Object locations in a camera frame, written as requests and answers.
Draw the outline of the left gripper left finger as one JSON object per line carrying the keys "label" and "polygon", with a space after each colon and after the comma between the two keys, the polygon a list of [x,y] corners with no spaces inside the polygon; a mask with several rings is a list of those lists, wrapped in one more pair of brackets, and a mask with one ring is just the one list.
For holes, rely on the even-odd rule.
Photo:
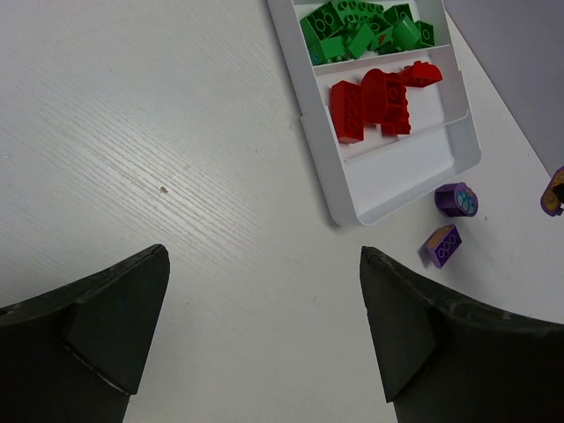
{"label": "left gripper left finger", "polygon": [[138,392],[167,291],[156,244],[1,309],[3,422],[121,422]]}

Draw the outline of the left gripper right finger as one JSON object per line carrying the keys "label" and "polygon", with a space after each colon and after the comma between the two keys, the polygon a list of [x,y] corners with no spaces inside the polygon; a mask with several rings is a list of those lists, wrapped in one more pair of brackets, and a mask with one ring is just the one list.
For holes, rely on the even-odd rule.
{"label": "left gripper right finger", "polygon": [[401,422],[560,422],[563,327],[485,304],[373,247],[360,284]]}

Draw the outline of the purple lego brick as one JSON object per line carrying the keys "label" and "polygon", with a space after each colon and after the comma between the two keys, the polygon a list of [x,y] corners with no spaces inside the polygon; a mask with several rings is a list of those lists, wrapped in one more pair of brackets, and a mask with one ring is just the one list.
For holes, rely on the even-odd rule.
{"label": "purple lego brick", "polygon": [[454,224],[436,228],[419,249],[419,258],[425,267],[431,264],[438,269],[453,256],[462,245],[462,238]]}
{"label": "purple lego brick", "polygon": [[563,213],[563,167],[558,168],[547,184],[541,198],[540,206],[550,217]]}

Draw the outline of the purple round flower lego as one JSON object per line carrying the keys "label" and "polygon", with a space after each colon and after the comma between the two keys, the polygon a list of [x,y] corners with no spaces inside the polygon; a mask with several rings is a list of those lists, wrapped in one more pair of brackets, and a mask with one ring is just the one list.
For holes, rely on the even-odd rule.
{"label": "purple round flower lego", "polygon": [[434,192],[434,204],[451,218],[474,217],[479,209],[476,193],[464,182],[442,185]]}

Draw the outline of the red sloped lego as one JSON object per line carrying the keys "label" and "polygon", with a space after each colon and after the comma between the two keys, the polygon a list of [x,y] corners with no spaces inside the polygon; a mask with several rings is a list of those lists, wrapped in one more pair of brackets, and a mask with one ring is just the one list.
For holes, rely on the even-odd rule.
{"label": "red sloped lego", "polygon": [[429,62],[416,61],[406,66],[400,72],[400,78],[405,86],[424,88],[443,80],[441,70]]}

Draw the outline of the red small lego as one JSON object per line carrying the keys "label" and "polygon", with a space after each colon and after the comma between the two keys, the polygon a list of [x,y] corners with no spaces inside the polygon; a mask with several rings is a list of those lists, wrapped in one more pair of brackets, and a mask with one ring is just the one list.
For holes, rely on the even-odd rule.
{"label": "red small lego", "polygon": [[365,124],[389,124],[386,74],[379,69],[368,71],[360,82]]}

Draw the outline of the small green lego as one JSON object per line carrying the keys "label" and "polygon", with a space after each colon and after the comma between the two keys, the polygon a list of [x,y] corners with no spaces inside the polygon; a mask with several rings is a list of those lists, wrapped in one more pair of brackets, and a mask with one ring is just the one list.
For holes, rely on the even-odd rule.
{"label": "small green lego", "polygon": [[420,40],[420,30],[409,17],[398,20],[393,25],[392,45],[400,51],[415,49]]}

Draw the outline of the green bush lego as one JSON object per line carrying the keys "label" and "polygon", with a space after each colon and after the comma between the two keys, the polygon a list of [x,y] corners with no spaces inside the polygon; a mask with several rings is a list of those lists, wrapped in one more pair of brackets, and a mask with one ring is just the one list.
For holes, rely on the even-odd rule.
{"label": "green bush lego", "polygon": [[314,66],[339,61],[345,55],[345,46],[341,36],[331,37],[317,42],[309,49]]}

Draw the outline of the green lego with triangle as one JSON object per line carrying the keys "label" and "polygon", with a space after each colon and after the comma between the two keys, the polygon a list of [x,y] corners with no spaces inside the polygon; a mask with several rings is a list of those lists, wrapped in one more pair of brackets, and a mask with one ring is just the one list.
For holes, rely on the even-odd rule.
{"label": "green lego with triangle", "polygon": [[379,55],[388,54],[393,47],[393,27],[383,22],[372,22],[369,27],[374,37],[369,44],[368,50]]}

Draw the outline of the green 2x4 lego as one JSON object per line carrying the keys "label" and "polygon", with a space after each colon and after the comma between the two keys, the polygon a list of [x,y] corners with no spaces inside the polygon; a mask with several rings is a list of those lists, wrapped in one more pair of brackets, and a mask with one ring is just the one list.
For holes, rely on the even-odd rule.
{"label": "green 2x4 lego", "polygon": [[340,0],[333,5],[345,26],[370,23],[373,16],[382,16],[384,12],[381,4],[366,1]]}

